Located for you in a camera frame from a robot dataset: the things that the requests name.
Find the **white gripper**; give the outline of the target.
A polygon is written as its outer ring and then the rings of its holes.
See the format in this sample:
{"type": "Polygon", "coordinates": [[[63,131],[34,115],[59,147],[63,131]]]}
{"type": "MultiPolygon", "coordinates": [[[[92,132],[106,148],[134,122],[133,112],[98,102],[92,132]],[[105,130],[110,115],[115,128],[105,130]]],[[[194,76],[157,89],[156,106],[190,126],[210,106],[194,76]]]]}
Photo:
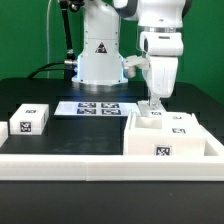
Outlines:
{"type": "Polygon", "coordinates": [[[182,34],[143,31],[140,34],[140,49],[148,61],[143,74],[152,96],[149,107],[158,110],[161,106],[159,98],[169,98],[174,89],[178,57],[184,49],[182,34]]]}

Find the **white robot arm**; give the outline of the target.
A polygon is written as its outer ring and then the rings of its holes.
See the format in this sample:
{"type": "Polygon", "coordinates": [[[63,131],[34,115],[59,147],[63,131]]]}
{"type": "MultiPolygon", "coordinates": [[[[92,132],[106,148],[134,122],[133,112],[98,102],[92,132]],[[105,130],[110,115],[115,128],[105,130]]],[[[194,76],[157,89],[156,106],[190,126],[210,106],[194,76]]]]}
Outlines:
{"type": "Polygon", "coordinates": [[[142,112],[163,108],[161,100],[171,96],[183,54],[180,29],[191,0],[84,0],[84,48],[77,60],[73,81],[97,89],[112,87],[142,70],[149,99],[141,101],[142,112]],[[119,53],[120,20],[138,23],[139,56],[119,53]]]}

